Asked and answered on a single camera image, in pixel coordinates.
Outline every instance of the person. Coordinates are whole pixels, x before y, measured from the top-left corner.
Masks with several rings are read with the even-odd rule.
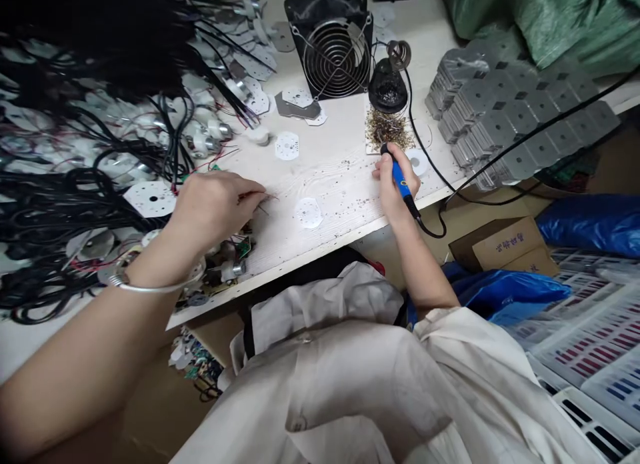
[[[397,146],[389,150],[415,196],[420,180],[410,162]],[[391,169],[384,155],[373,176],[421,319],[413,332],[389,325],[397,307],[389,312],[385,301],[397,301],[396,291],[379,291],[390,285],[363,263],[329,284],[284,291],[259,306],[258,316],[275,311],[253,321],[256,355],[239,363],[173,462],[601,462],[539,386],[522,348],[460,308]],[[167,226],[127,268],[130,284],[184,281],[264,198],[262,185],[233,173],[192,175]],[[46,342],[0,390],[9,457],[109,462],[119,410],[158,349],[178,294],[108,287]],[[341,310],[323,314],[336,302]],[[301,321],[303,311],[315,317]]]

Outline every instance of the blue plastic bag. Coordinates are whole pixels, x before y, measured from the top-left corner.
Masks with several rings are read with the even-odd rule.
[[[640,196],[567,197],[536,219],[547,244],[640,257]]]
[[[498,269],[469,275],[455,262],[445,264],[443,271],[462,306],[502,326],[533,317],[571,295],[569,286],[540,274]]]

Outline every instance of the stacked metal plates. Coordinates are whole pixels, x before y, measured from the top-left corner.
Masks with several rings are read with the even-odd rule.
[[[454,158],[471,176],[540,124],[596,93],[592,80],[570,59],[539,71],[511,32],[448,51],[425,103]],[[500,158],[476,185],[489,191],[528,179],[618,124],[608,104],[597,101]]]

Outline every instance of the finger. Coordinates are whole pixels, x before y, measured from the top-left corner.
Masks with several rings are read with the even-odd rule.
[[[238,192],[238,195],[266,192],[266,189],[262,184],[250,179],[243,179],[240,176],[233,180],[233,185],[235,187],[235,190]]]
[[[224,179],[237,179],[240,178],[242,179],[242,176],[240,176],[240,174],[236,174],[236,173],[232,173],[229,171],[210,171],[208,172],[208,174],[212,174],[212,173],[217,173],[215,176],[220,179],[221,177]]]
[[[268,196],[262,192],[254,192],[249,194],[246,197],[243,197],[238,206],[240,207],[240,212],[245,213],[246,215],[251,215],[258,204],[264,201]]]
[[[393,160],[389,154],[383,154],[382,156],[380,183],[383,186],[393,186]]]
[[[400,165],[400,169],[402,169],[402,174],[405,177],[408,178],[410,176],[415,175],[413,172],[413,166],[411,165],[411,161],[409,160],[407,155],[402,151],[402,149],[400,149],[394,143],[387,144],[387,149],[391,154],[393,154],[393,156],[395,157],[395,160],[398,161],[398,164]]]

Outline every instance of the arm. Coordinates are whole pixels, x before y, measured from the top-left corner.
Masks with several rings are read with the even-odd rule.
[[[186,280],[205,252],[251,218],[264,191],[237,174],[191,176],[167,226],[127,268],[131,284]],[[46,342],[0,388],[0,437],[10,456],[30,459],[118,410],[156,352],[179,294],[108,287]]]
[[[415,197],[420,188],[420,179],[414,174],[411,162],[395,144],[390,143],[387,147],[400,164],[405,180]],[[409,294],[417,308],[418,316],[422,318],[430,310],[437,307],[460,306],[451,284],[420,235],[420,231],[393,182],[391,156],[384,154],[375,167],[373,176],[380,180],[382,208],[398,243],[402,271]]]

